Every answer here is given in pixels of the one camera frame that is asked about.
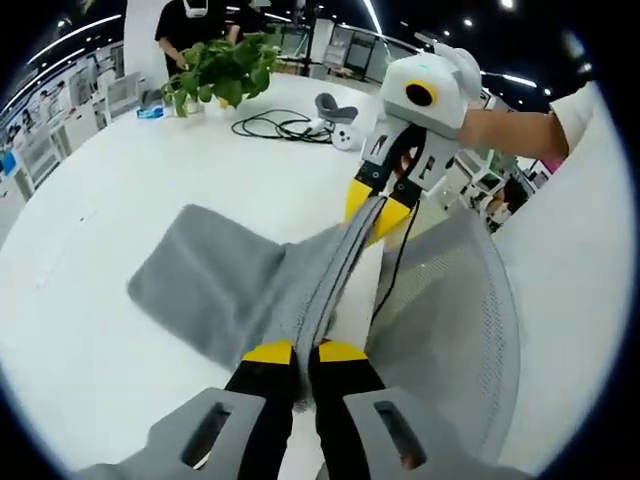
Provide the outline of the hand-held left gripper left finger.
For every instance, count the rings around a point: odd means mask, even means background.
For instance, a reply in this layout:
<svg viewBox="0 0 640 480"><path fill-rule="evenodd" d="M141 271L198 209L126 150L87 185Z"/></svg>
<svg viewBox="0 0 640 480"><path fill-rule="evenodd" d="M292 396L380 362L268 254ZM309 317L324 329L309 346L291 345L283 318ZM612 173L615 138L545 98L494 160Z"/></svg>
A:
<svg viewBox="0 0 640 480"><path fill-rule="evenodd" d="M248 352L223 389L208 388L157 421L146 445L76 479L276 479L292 430L295 351Z"/></svg>

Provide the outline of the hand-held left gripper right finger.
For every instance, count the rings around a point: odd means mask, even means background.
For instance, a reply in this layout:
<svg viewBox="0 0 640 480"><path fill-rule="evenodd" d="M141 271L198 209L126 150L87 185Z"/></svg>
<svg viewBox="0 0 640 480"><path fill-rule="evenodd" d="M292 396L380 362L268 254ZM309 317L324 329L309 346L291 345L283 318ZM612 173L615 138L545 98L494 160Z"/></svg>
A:
<svg viewBox="0 0 640 480"><path fill-rule="evenodd" d="M385 386L357 347L325 340L309 358L328 479L527 479L470 455L437 409Z"/></svg>

